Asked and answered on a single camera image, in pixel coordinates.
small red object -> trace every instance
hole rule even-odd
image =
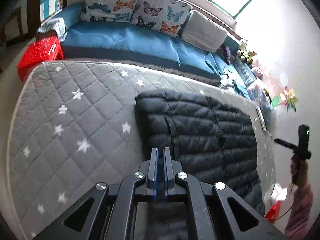
[[[276,204],[274,204],[268,213],[264,216],[265,219],[269,221],[269,223],[273,224],[276,219],[279,217],[279,212],[280,212],[280,206],[281,202],[278,201]]]
[[[45,60],[64,59],[57,37],[49,37],[31,44],[18,65],[18,74],[23,83],[31,70]]]

metal screw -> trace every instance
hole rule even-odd
[[[223,182],[217,182],[217,183],[215,184],[215,187],[216,187],[217,189],[223,190],[223,189],[226,188],[226,184],[224,184]]]
[[[134,177],[137,178],[137,179],[141,179],[141,178],[143,178],[143,176],[144,176],[144,174],[142,172],[136,172],[134,174]]]
[[[186,177],[188,177],[188,174],[186,174],[185,172],[179,172],[178,173],[178,178],[185,179]]]
[[[98,189],[98,190],[104,190],[106,187],[107,187],[107,185],[105,183],[103,183],[103,182],[99,182],[96,185],[96,189]]]

mattress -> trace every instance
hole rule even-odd
[[[25,239],[32,239],[97,182],[117,183],[137,171],[143,154],[135,97],[160,88],[215,97],[249,114],[262,194],[268,196],[275,167],[270,136],[262,130],[255,102],[135,65],[43,62],[24,84],[8,137],[9,199]]]

child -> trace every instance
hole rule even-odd
[[[294,154],[291,158],[290,172],[297,178],[298,189],[294,193],[292,210],[284,234],[289,240],[302,240],[308,232],[308,220],[313,202],[313,193],[308,184],[308,164]]]

white pillow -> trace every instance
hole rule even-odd
[[[138,0],[85,0],[83,21],[129,22]]]
[[[224,42],[227,34],[225,28],[202,13],[194,11],[182,31],[181,39],[199,49],[214,53]]]
[[[131,24],[176,37],[191,8],[179,0],[139,0]]]

